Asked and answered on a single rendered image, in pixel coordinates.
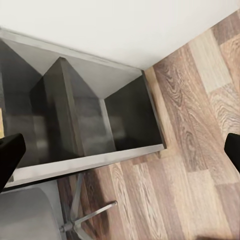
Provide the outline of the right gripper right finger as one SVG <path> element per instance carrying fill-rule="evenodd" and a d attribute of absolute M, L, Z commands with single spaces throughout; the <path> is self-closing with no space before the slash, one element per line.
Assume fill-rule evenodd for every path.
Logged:
<path fill-rule="evenodd" d="M 224 150 L 240 173 L 240 135 L 229 133 L 225 141 Z"/>

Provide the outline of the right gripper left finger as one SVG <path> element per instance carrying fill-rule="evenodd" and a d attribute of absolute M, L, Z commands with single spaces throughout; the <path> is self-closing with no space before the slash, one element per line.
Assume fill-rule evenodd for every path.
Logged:
<path fill-rule="evenodd" d="M 0 138 L 0 193 L 26 152 L 21 133 Z"/>

